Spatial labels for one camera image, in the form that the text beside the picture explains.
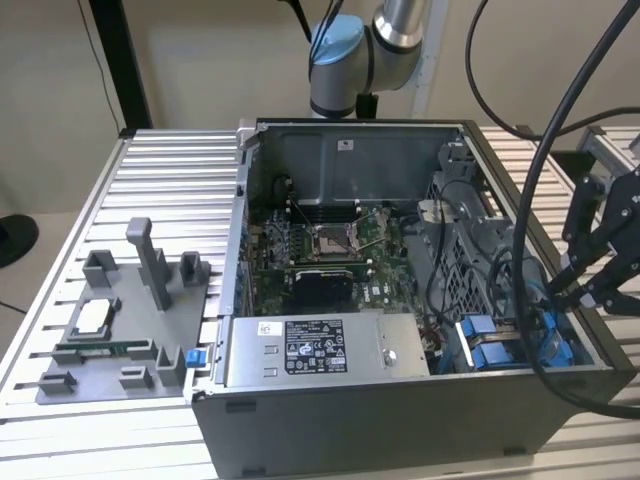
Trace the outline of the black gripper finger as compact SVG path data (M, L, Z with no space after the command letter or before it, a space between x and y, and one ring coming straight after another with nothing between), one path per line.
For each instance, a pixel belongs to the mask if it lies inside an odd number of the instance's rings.
M621 230L623 216L620 212L603 218L595 230L591 229L605 198L605 184L595 175L587 174L576 184L562 231L568 249L563 256L563 269L549 283L552 294L566 290L588 266L602 258L609 251L608 243Z
M638 315L639 299L619 291L621 285L638 274L639 254L619 252L587 283L567 295L567 305L602 307L612 315Z

